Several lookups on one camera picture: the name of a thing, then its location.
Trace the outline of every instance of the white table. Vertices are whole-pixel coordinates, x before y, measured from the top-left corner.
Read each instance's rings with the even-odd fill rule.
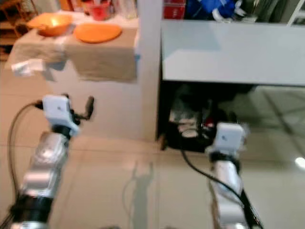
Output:
[[[162,21],[163,80],[305,86],[305,28]]]

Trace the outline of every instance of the red cup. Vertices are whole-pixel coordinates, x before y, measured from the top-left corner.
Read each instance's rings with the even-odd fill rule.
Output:
[[[110,18],[110,3],[103,2],[101,4],[90,5],[90,14],[92,15],[93,19],[96,21],[103,21]]]

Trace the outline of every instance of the orange bowl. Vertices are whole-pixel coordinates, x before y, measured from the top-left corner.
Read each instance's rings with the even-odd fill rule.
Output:
[[[65,33],[71,23],[71,15],[43,13],[30,20],[27,26],[38,29],[40,35],[53,37]]]

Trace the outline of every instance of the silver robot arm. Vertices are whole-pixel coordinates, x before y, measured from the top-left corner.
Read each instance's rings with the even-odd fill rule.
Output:
[[[81,119],[89,120],[93,112],[89,98],[84,115],[70,109],[67,96],[47,95],[42,109],[51,132],[41,135],[40,143],[25,173],[16,203],[11,208],[11,229],[47,229],[52,202],[59,188],[61,171],[68,158],[69,140],[78,134]]]
[[[239,124],[219,123],[213,146],[207,151],[214,176],[230,186],[250,206],[239,176],[238,151],[244,143],[244,136]],[[230,190],[214,181],[209,181],[209,187],[213,198],[211,211],[215,229],[254,228],[249,225],[249,221],[253,220],[250,209],[245,208]]]

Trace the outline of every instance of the beige tablecloth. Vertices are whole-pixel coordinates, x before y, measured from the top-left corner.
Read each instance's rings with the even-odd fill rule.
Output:
[[[131,81],[136,78],[134,40],[136,29],[123,28],[122,34],[108,42],[87,44],[73,35],[43,37],[31,30],[18,39],[7,65],[28,59],[46,63],[71,60],[82,80]]]

